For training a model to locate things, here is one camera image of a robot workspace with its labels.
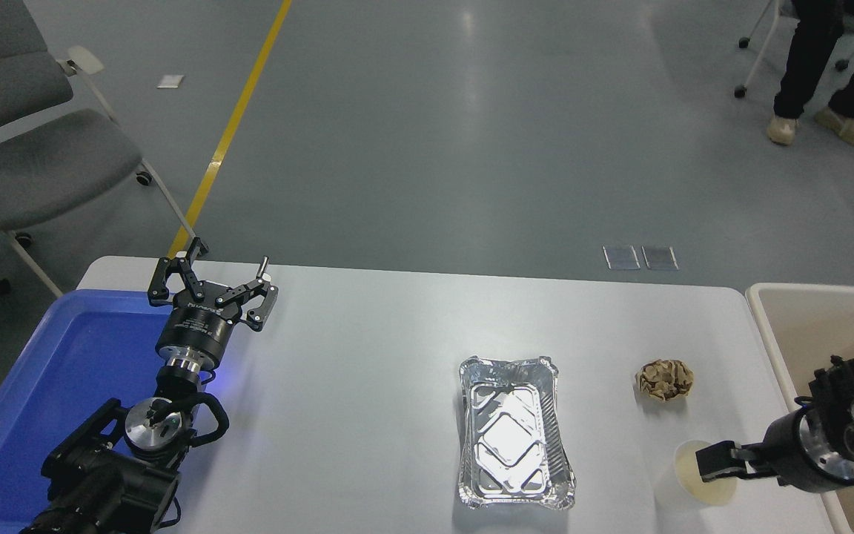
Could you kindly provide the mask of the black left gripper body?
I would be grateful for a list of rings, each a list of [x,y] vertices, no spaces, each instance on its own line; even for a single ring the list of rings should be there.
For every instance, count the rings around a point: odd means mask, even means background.
[[[190,352],[202,358],[203,369],[217,369],[238,322],[237,303],[217,307],[214,300],[199,303],[190,297],[177,297],[156,342],[156,352],[163,359]]]

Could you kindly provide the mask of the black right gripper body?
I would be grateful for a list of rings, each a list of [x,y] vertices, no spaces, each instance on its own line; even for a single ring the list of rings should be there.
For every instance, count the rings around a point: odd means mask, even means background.
[[[764,460],[779,484],[812,493],[833,490],[833,478],[819,462],[832,451],[814,410],[796,410],[777,419],[763,439]]]

